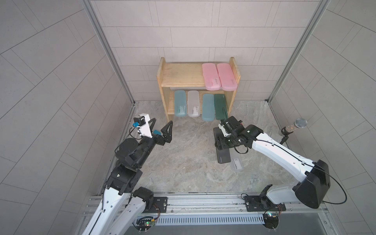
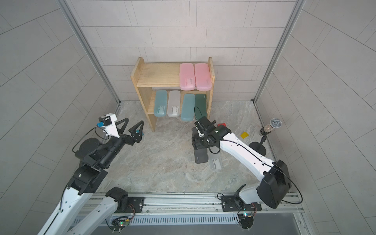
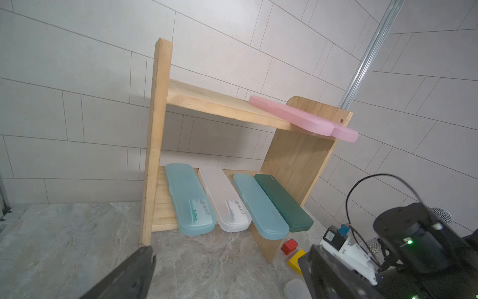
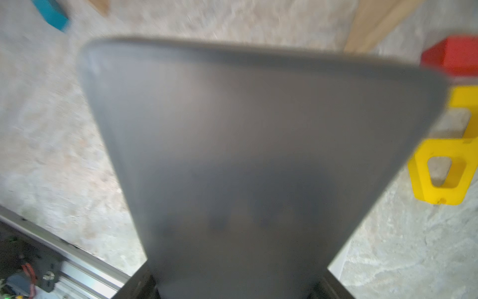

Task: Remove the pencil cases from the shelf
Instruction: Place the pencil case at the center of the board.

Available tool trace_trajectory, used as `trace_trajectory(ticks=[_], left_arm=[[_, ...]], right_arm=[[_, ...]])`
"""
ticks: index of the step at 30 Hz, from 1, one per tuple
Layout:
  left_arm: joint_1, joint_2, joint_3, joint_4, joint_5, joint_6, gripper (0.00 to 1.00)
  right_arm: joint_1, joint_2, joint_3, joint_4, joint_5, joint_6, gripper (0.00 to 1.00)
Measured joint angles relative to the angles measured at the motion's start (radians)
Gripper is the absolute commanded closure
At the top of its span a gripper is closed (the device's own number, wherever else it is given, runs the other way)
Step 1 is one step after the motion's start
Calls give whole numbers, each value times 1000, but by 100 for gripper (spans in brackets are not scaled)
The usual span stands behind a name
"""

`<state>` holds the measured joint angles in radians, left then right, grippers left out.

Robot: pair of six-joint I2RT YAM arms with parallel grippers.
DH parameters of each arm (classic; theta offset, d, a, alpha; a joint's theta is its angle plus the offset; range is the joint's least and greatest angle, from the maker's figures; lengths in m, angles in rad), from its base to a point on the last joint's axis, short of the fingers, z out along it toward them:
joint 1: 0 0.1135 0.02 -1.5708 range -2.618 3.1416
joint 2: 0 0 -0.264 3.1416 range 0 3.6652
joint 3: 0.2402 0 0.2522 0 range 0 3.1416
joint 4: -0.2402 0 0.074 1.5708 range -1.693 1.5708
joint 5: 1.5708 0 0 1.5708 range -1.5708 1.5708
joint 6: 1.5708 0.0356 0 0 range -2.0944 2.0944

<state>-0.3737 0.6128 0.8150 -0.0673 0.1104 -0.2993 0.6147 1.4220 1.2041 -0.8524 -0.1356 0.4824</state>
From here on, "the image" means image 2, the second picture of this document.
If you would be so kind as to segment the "black pencil case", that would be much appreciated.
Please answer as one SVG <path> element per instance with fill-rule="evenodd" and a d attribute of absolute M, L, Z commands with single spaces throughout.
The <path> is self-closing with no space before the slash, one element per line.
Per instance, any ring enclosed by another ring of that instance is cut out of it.
<path fill-rule="evenodd" d="M 193 136 L 198 136 L 196 127 L 192 128 L 192 137 Z M 202 149 L 194 151 L 194 160 L 196 164 L 202 164 L 202 163 L 208 162 L 208 154 L 204 146 Z"/>

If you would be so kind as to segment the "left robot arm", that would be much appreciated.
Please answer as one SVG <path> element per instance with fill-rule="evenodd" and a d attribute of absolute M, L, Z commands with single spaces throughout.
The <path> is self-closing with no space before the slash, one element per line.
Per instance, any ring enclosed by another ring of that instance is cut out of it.
<path fill-rule="evenodd" d="M 101 116 L 94 129 L 104 131 L 107 142 L 103 144 L 97 138 L 78 142 L 79 149 L 73 153 L 80 160 L 80 167 L 65 186 L 59 204 L 40 230 L 40 235 L 90 235 L 114 213 L 121 213 L 121 216 L 114 219 L 109 228 L 121 232 L 137 213 L 142 212 L 144 197 L 129 197 L 128 192 L 114 187 L 93 211 L 73 225 L 78 213 L 107 176 L 107 169 L 121 149 L 141 142 L 144 121 L 131 127 L 126 135 L 124 130 L 128 122 L 128 118 L 117 120 L 112 113 Z"/>

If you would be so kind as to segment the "clear white pencil case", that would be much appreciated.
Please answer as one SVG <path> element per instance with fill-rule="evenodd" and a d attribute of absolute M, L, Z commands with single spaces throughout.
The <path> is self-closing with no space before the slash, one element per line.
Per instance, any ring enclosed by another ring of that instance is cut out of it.
<path fill-rule="evenodd" d="M 208 163 L 210 165 L 211 170 L 213 171 L 221 171 L 223 169 L 222 165 L 222 158 L 220 153 L 211 153 L 209 150 L 208 153 Z"/>

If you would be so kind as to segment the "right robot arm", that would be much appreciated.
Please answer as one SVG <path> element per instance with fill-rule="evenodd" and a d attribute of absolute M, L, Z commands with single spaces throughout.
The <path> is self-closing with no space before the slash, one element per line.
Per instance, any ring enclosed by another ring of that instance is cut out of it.
<path fill-rule="evenodd" d="M 249 188 L 243 185 L 234 194 L 234 203 L 239 209 L 260 201 L 276 209 L 284 201 L 284 197 L 294 185 L 285 162 L 274 162 L 259 154 L 243 143 L 229 128 L 223 125 L 215 126 L 215 121 L 210 122 L 207 117 L 196 121 L 195 128 L 195 150 L 217 147 L 235 157 L 258 179 L 259 184 Z"/>

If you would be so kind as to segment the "pink pencil case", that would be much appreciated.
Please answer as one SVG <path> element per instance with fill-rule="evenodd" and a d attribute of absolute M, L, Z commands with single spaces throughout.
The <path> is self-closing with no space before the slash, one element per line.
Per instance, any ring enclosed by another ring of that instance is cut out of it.
<path fill-rule="evenodd" d="M 209 91 L 212 89 L 212 78 L 208 64 L 198 63 L 194 66 L 196 88 L 199 91 Z"/>
<path fill-rule="evenodd" d="M 195 73 L 192 63 L 180 64 L 180 89 L 183 91 L 192 91 L 195 89 Z"/>

